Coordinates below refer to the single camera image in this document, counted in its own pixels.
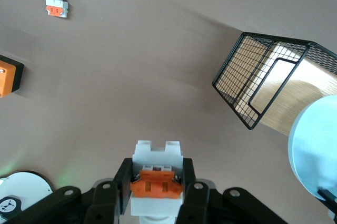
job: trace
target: screw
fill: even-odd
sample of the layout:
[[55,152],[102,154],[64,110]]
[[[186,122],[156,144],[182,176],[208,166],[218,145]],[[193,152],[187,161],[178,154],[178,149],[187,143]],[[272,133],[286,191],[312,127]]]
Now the screw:
[[230,195],[232,195],[233,197],[239,197],[240,193],[237,190],[231,190]]
[[74,193],[73,190],[67,190],[64,194],[65,194],[66,196],[69,196],[69,195],[71,195],[71,194],[73,194],[73,193]]
[[204,188],[204,186],[201,183],[195,183],[194,188],[200,190],[200,189]]

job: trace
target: wire mesh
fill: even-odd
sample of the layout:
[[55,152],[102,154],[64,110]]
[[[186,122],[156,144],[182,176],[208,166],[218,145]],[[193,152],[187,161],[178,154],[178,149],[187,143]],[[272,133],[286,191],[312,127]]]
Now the wire mesh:
[[[212,85],[243,123],[253,129],[305,56],[337,74],[337,56],[316,43],[243,33]],[[273,75],[281,79],[277,92],[265,98],[265,103],[255,105],[256,94]]]

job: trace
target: white plastic part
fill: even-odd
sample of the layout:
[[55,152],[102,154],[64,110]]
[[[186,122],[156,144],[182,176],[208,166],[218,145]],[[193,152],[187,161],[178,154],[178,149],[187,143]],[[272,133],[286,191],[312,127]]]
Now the white plastic part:
[[[138,141],[132,155],[133,174],[140,170],[153,170],[154,167],[172,170],[179,177],[183,171],[182,152],[178,141],[167,141],[165,148],[153,148],[151,141]],[[131,193],[131,215],[140,217],[140,224],[174,224],[183,193],[178,199],[137,198]]]
[[140,224],[172,224],[175,222],[174,217],[150,217],[150,216],[140,216]]
[[183,170],[180,142],[167,141],[165,148],[153,148],[151,141],[138,141],[132,155],[133,173],[138,174],[144,165],[168,165],[176,175],[181,176]]
[[312,195],[318,189],[337,196],[337,95],[307,106],[296,118],[289,135],[288,154],[297,179]]
[[[1,180],[0,202],[5,197],[19,199],[21,201],[21,210],[27,209],[52,193],[49,184],[43,178],[33,173],[18,172]],[[0,223],[5,223],[5,220],[1,216]]]
[[329,210],[328,211],[328,216],[330,217],[330,219],[334,220],[336,215],[333,213],[333,211]]
[[63,0],[46,0],[47,6],[54,6],[54,7],[60,7],[63,9],[63,13],[60,15],[60,17],[67,17],[68,14],[68,2],[64,2]]
[[183,204],[183,194],[178,199],[136,198],[131,193],[131,216],[177,217]]

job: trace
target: wooden panel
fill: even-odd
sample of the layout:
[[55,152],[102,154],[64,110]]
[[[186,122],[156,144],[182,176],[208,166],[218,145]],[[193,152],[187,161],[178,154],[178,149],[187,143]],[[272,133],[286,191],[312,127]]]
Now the wooden panel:
[[[277,71],[271,73],[252,104],[263,106],[280,85]],[[261,122],[289,135],[297,115],[309,104],[327,95],[337,94],[337,75],[304,59],[283,90],[265,113]]]

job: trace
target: orange clip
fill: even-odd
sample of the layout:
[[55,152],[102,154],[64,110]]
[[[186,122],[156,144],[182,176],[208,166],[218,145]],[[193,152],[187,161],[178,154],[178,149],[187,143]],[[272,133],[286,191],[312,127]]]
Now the orange clip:
[[11,94],[16,67],[7,62],[0,61],[0,98]]
[[60,17],[61,14],[63,13],[63,9],[61,7],[56,7],[56,6],[48,5],[46,7],[46,10],[49,12],[49,15],[52,15],[55,17]]
[[183,186],[175,181],[174,171],[140,171],[141,179],[131,183],[131,191],[137,198],[177,199]]

